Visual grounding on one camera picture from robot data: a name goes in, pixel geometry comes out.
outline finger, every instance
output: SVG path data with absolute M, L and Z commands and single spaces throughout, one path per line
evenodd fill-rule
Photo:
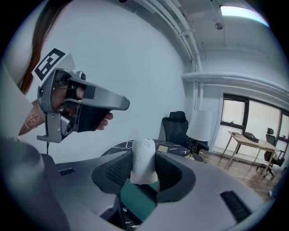
M 99 125 L 98 130 L 104 130 L 104 126 Z
M 113 114 L 112 113 L 107 113 L 107 115 L 104 117 L 107 120 L 112 120 L 113 119 Z
M 84 89 L 82 87 L 77 88 L 76 90 L 77 98 L 83 99 L 83 95 L 84 95 Z
M 103 120 L 103 121 L 100 122 L 100 125 L 101 126 L 106 126 L 106 125 L 108 125 L 108 121 L 107 120 Z

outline wooden desk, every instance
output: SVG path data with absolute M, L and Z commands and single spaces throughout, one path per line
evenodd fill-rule
M 268 168 L 269 168 L 269 166 L 271 164 L 271 161 L 273 159 L 274 152 L 278 151 L 278 149 L 276 147 L 274 147 L 272 144 L 268 143 L 267 141 L 265 141 L 263 139 L 260 139 L 258 143 L 255 143 L 255 142 L 247 139 L 243 135 L 233 135 L 233 132 L 231 132 L 231 131 L 228 131 L 228 132 L 231 134 L 231 137 L 230 137 L 229 142 L 228 142 L 223 154 L 221 155 L 221 157 L 225 154 L 225 152 L 226 152 L 226 150 L 227 150 L 227 148 L 228 148 L 228 146 L 230 144 L 230 141 L 231 141 L 232 137 L 237 141 L 238 144 L 236 146 L 236 149 L 235 149 L 232 157 L 230 158 L 228 164 L 226 165 L 225 169 L 227 169 L 227 167 L 230 165 L 230 163 L 231 163 L 232 159 L 234 158 L 234 156 L 235 156 L 238 148 L 240 147 L 240 145 L 246 145 L 246 146 L 249 146 L 249 147 L 252 147 L 252 148 L 258 148 L 259 149 L 259 152 L 258 152 L 258 154 L 257 154 L 257 156 L 256 156 L 256 158 L 254 160 L 254 163 L 255 163 L 255 161 L 256 161 L 256 159 L 257 159 L 257 157 L 258 157 L 258 155 L 259 155 L 261 150 L 265 150 L 265 151 L 269 151 L 269 152 L 273 153 L 273 155 L 271 155 L 271 158 L 270 158 L 270 160 L 268 162 L 268 165 L 267 165 L 267 167 L 265 169 L 264 176 L 266 176 L 267 170 L 268 170 Z

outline white lamp shade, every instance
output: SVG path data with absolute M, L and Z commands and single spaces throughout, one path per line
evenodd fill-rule
M 195 140 L 209 141 L 211 136 L 211 123 L 212 113 L 210 111 L 193 111 L 186 134 Z

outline black office chair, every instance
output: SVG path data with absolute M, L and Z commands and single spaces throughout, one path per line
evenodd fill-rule
M 272 144 L 274 147 L 276 147 L 276 138 L 275 138 L 275 136 L 272 135 L 273 133 L 274 133 L 273 129 L 268 128 L 267 134 L 266 134 L 266 141 L 268 143 Z M 265 154 L 264 154 L 265 161 L 269 162 L 269 160 L 270 160 L 272 155 L 274 155 L 273 152 L 266 151 Z M 273 164 L 278 165 L 278 166 L 281 167 L 283 162 L 284 162 L 284 155 L 285 155 L 285 152 L 280 150 L 280 154 L 279 154 L 278 158 L 277 159 L 274 159 L 274 158 L 272 159 L 270 167 L 268 168 L 268 171 L 272 175 L 271 180 L 274 178 L 274 174 L 272 172 L 271 167 L 273 167 Z M 258 168 L 266 168 L 266 165 L 262 164 L 262 165 L 258 166 L 256 169 L 258 170 Z
M 196 143 L 196 154 L 201 149 L 209 150 L 208 142 L 193 140 L 186 135 L 189 123 L 183 111 L 171 112 L 168 118 L 164 117 L 162 119 L 162 123 L 166 141 L 181 145 L 187 149 L 191 149 L 192 143 Z

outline white towel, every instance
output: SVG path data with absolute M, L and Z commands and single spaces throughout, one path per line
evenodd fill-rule
M 131 183 L 146 185 L 158 181 L 154 155 L 155 144 L 152 139 L 136 139 L 132 142 Z

